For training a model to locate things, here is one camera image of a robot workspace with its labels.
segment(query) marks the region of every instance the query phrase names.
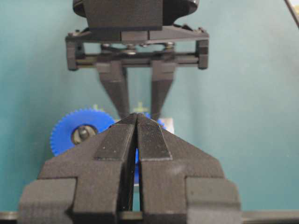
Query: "bolt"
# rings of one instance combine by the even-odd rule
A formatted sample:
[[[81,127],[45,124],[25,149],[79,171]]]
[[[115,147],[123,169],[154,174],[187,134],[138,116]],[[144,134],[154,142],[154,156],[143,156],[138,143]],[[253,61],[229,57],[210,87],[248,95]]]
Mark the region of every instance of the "bolt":
[[[89,133],[85,126],[80,126],[78,128],[78,132],[79,132],[80,139],[82,139],[83,141],[88,139]]]

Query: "textured black plastic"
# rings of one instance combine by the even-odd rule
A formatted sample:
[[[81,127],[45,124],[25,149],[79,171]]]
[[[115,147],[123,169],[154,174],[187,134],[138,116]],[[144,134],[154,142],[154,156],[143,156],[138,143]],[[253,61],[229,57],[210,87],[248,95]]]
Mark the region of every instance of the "textured black plastic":
[[[139,159],[142,161],[171,160],[161,127],[140,115],[137,124]]]
[[[163,0],[163,7],[160,6],[163,8],[163,25],[170,26],[179,17],[195,12],[198,4],[199,0]],[[86,17],[83,0],[73,0],[73,9],[76,14]]]
[[[143,126],[140,122],[147,123],[143,115],[138,115],[138,139],[147,139],[149,133],[141,130]],[[159,126],[151,120],[148,120],[148,124]],[[187,176],[224,178],[224,173],[220,163],[212,156],[164,129],[161,134],[172,160],[141,159],[139,163],[143,222],[186,223],[185,178]],[[140,144],[138,141],[138,150],[142,155],[143,152],[153,150],[153,147],[152,144]]]
[[[83,0],[83,4],[91,31],[162,29],[163,0]]]
[[[136,119],[136,115],[131,116],[129,120]],[[115,124],[46,161],[38,179],[76,178],[74,220],[116,223],[118,211],[132,208],[135,149],[135,124]]]

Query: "gear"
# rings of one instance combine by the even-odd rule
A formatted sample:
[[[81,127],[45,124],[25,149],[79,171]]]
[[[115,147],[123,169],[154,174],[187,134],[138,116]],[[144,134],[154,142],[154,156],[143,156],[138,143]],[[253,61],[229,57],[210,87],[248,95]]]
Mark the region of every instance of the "gear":
[[[93,136],[103,132],[114,124],[113,118],[105,112],[94,109],[80,109],[67,114],[53,128],[50,145],[55,156],[74,147],[80,141],[80,130]]]

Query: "gear teeth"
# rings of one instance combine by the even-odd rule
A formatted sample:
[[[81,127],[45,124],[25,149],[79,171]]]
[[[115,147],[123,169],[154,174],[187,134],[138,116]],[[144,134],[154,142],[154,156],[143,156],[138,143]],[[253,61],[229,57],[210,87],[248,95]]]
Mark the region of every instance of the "gear teeth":
[[[66,122],[68,122],[68,124],[70,124],[69,119],[72,116],[76,116],[76,119],[72,119],[72,122],[74,122],[73,120],[78,120],[77,124],[76,123],[72,124],[74,126],[73,130],[75,128],[77,128],[79,125],[90,124],[90,125],[94,126],[95,128],[97,128],[97,130],[99,130],[99,132],[102,132],[102,131],[106,130],[107,128],[109,128],[109,126],[114,124],[114,119],[109,114],[107,114],[103,111],[100,111],[100,110],[95,110],[91,107],[90,108],[86,107],[83,109],[81,108],[81,109],[74,110],[74,111],[66,114],[54,125],[54,127],[52,128],[51,135],[50,135],[50,139],[49,139],[50,147],[55,156],[63,153],[67,149],[74,146],[73,143],[69,142],[69,140],[68,140],[68,143],[66,143],[63,140],[61,140],[64,138],[57,138],[57,133],[62,131],[63,133],[59,133],[59,135],[60,136],[65,135],[65,139],[70,139],[70,135],[73,132],[73,130],[71,133],[65,133],[65,130],[62,130],[61,127],[63,127]],[[91,117],[94,116],[96,118],[95,121],[93,121],[95,123],[90,123],[89,119],[86,119],[86,117],[89,117],[89,116],[91,116]]]

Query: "black 3d-printed part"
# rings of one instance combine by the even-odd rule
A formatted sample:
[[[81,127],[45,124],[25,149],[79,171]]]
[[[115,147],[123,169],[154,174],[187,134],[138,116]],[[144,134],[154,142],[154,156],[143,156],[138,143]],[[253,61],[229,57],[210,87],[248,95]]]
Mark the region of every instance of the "black 3d-printed part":
[[[123,213],[132,209],[136,148],[138,217]],[[18,220],[116,224],[124,223],[122,215],[131,214],[127,223],[206,224],[204,214],[213,223],[238,224],[239,205],[235,186],[225,180],[215,158],[134,113],[46,161],[38,180],[23,192]]]
[[[108,20],[111,21],[113,20],[115,23],[119,22],[118,19],[118,15],[114,15],[114,12],[120,12],[122,13],[123,11],[127,10],[126,7],[123,8],[119,8],[115,5],[115,3],[112,0],[108,0],[111,3],[111,6],[107,8],[107,2],[103,1],[103,3],[101,3],[101,5],[104,5],[105,7],[97,7],[97,5],[95,5],[96,1],[95,0],[89,0],[85,2],[91,4],[91,6],[94,6],[93,10],[98,12],[98,14],[100,13],[106,13],[108,16]],[[83,4],[83,0],[73,0],[73,9],[74,12],[80,16],[86,17],[86,12],[85,12],[85,7]],[[156,8],[146,8],[146,4],[145,3],[150,3],[153,4],[153,0],[146,0],[146,1],[141,1],[138,0],[138,2],[141,3],[142,7],[144,10],[148,10],[148,12],[151,13],[150,17],[148,18],[148,20],[150,20],[150,18],[153,15],[160,15],[160,13],[162,11],[160,11],[161,9],[163,9],[163,25],[164,26],[170,26],[174,23],[175,20],[177,20],[178,18],[182,17],[182,16],[186,16],[189,15],[193,12],[195,12],[198,8],[199,5],[199,0],[163,0],[163,5],[159,5],[160,8],[157,8],[158,5],[156,5]],[[128,7],[132,7],[132,9],[134,9],[136,12],[137,10],[140,10],[140,8],[136,9],[136,1],[132,1],[131,0],[131,5],[127,5],[127,3],[124,4],[124,6],[128,6]],[[141,14],[143,17],[147,17],[148,16],[148,12],[146,12],[146,14]],[[124,21],[121,21],[119,23],[118,26],[120,25],[124,25]]]
[[[91,31],[161,30],[163,0],[82,0],[74,11],[87,18]]]

